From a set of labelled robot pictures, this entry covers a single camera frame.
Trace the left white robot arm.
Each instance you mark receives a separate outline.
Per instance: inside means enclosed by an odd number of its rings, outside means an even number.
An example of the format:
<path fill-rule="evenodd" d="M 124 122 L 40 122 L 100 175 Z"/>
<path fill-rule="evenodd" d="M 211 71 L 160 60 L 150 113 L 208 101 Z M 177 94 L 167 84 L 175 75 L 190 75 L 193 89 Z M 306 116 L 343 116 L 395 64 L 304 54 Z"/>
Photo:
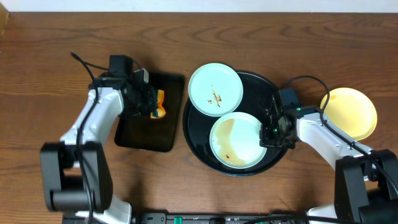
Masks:
<path fill-rule="evenodd" d="M 74 213 L 84 223 L 131 223 L 132 207 L 113 194 L 103 146 L 121 114 L 142 115 L 156 106 L 149 72 L 105 72 L 89 85 L 88 100 L 59 142 L 40 150 L 44 199 L 50 211 Z"/>

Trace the green and yellow sponge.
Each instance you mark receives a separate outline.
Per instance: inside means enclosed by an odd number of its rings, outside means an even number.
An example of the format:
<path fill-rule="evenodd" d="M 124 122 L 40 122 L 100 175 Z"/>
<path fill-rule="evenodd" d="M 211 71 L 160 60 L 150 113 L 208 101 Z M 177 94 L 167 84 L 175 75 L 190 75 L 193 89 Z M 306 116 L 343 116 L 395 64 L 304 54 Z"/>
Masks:
<path fill-rule="evenodd" d="M 163 107 L 165 98 L 165 93 L 163 90 L 157 90 L 157 107 L 156 109 L 150 114 L 151 119 L 160 119 L 163 118 L 166 114 L 166 111 Z"/>

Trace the yellow plate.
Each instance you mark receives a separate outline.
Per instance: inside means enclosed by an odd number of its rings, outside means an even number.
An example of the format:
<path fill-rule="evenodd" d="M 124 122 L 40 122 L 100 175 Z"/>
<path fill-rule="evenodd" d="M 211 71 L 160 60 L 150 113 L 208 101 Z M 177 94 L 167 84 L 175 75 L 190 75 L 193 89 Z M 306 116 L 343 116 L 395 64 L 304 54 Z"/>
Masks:
<path fill-rule="evenodd" d="M 370 136 L 377 125 L 377 111 L 372 101 L 353 88 L 332 90 L 325 114 L 334 125 L 357 141 Z"/>

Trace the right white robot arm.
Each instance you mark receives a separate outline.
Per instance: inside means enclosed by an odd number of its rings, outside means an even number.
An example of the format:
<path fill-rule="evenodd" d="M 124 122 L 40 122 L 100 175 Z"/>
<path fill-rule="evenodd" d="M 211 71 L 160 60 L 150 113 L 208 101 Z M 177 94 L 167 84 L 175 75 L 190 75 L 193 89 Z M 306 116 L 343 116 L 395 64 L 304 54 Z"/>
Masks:
<path fill-rule="evenodd" d="M 311 208 L 310 223 L 397 223 L 397 156 L 375 151 L 337 128 L 316 106 L 282 110 L 261 126 L 260 145 L 314 148 L 335 171 L 335 197 Z"/>

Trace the pale green plate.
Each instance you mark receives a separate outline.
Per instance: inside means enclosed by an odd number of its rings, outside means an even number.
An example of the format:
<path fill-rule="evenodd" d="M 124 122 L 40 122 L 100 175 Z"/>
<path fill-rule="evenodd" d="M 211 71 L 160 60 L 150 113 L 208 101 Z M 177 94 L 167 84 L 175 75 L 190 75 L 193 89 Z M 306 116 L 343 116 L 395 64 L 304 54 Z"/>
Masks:
<path fill-rule="evenodd" d="M 252 168 L 267 152 L 267 148 L 260 145 L 260 129 L 261 122 L 253 115 L 228 113 L 217 119 L 211 128 L 211 151 L 228 168 Z"/>

